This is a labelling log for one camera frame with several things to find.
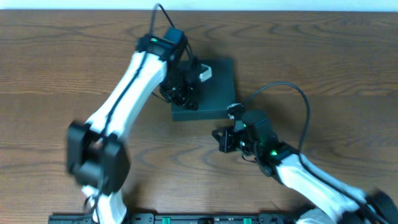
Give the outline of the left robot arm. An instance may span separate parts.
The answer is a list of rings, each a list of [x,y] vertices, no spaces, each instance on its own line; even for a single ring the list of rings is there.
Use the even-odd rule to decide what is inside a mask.
[[[141,37],[130,64],[104,104],[85,123],[73,121],[67,131],[66,168],[92,193],[90,215],[96,223],[122,223],[127,214],[121,187],[130,170],[126,139],[152,92],[166,102],[196,111],[194,81],[179,67],[188,48],[182,30],[171,27],[163,37]]]

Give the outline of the black box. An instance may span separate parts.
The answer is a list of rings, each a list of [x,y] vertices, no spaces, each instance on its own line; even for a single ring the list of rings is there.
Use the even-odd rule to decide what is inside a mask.
[[[227,119],[227,107],[236,102],[233,60],[213,59],[200,62],[211,67],[212,77],[198,85],[198,109],[186,110],[172,105],[171,115],[174,121]]]

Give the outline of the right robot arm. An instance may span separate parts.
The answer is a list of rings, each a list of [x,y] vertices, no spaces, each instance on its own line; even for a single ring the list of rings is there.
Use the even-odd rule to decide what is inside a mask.
[[[397,206],[383,191],[367,194],[317,168],[299,150],[279,140],[261,110],[231,113],[234,124],[212,131],[223,153],[254,156],[261,172],[306,197],[320,210],[297,223],[397,223]]]

